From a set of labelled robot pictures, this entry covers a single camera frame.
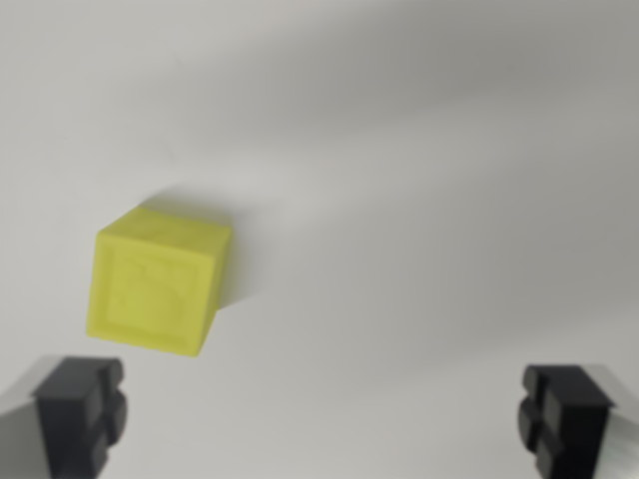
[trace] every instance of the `cube face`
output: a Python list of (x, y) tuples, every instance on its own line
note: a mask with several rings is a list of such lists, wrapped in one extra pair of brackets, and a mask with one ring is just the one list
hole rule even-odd
[(197, 355), (218, 308), (230, 232), (144, 209), (102, 230), (88, 334)]

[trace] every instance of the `yellow cube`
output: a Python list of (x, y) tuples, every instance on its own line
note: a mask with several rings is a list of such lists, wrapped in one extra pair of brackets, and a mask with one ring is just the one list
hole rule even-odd
[(231, 228), (135, 208), (98, 233), (87, 333), (196, 356), (219, 307)]

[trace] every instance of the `white background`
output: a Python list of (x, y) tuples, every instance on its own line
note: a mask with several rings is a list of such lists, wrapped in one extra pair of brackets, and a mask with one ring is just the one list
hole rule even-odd
[[(536, 478), (527, 363), (639, 388), (638, 22), (1, 0), (0, 384), (123, 358), (105, 479)], [(236, 222), (196, 359), (85, 336), (95, 233), (148, 200)]]

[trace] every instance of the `plastic block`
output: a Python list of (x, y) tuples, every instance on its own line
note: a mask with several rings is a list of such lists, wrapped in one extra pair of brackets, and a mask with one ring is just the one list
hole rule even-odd
[(135, 208), (98, 233), (87, 333), (198, 355), (219, 307), (231, 228)]

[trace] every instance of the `white surface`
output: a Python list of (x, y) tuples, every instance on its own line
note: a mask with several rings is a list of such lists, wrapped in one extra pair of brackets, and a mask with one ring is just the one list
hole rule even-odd
[[(125, 362), (105, 479), (533, 479), (528, 362), (639, 386), (633, 1), (0, 2), (0, 380)], [(202, 355), (84, 334), (95, 232), (240, 233)]]

